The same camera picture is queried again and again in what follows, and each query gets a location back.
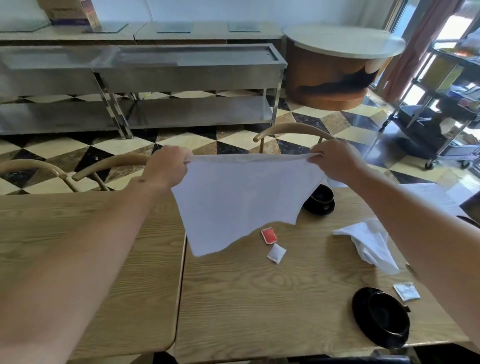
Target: condiment packet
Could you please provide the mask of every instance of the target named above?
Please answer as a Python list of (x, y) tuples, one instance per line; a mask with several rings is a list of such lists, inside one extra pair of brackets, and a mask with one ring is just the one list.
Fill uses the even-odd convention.
[(280, 264), (280, 260), (282, 260), (286, 251), (286, 249), (282, 248), (277, 243), (274, 243), (272, 249), (270, 249), (270, 252), (267, 255), (267, 258), (273, 260), (277, 264)]
[(393, 285), (393, 288), (395, 288), (395, 291), (398, 293), (403, 302), (420, 298), (420, 295), (413, 285), (413, 282), (396, 283)]
[(278, 242), (278, 239), (272, 228), (263, 229), (262, 236), (264, 237), (265, 243), (268, 245)]

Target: round table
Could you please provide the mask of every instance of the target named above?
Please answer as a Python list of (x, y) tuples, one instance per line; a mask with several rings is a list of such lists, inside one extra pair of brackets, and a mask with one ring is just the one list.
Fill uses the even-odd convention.
[(368, 86), (405, 41), (378, 29), (303, 24), (284, 31), (287, 45), (287, 95), (324, 110), (360, 105)]

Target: wall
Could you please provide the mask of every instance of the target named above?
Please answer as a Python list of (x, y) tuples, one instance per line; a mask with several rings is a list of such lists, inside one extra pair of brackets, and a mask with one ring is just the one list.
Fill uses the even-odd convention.
[[(270, 20), (381, 28), (393, 0), (148, 0), (154, 20)], [(101, 20), (148, 21), (144, 0), (94, 0)]]
[(36, 0), (0, 0), (0, 21), (14, 19), (47, 19)]

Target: stainless steel shelf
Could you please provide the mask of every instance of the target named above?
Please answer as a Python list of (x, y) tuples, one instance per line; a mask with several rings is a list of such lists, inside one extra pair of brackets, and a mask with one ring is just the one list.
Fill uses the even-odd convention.
[(0, 135), (116, 129), (101, 101), (0, 105)]
[(263, 96), (142, 100), (128, 119), (132, 129), (262, 122), (272, 122)]

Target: curtain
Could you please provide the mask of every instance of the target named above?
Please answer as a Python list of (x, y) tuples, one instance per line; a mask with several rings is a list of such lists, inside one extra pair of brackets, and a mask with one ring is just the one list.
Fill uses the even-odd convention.
[(400, 99), (420, 66), (428, 46), (437, 38), (445, 22), (460, 9), (463, 2), (464, 0), (432, 0), (407, 48), (388, 76), (382, 92), (382, 97), (387, 102), (393, 104)]

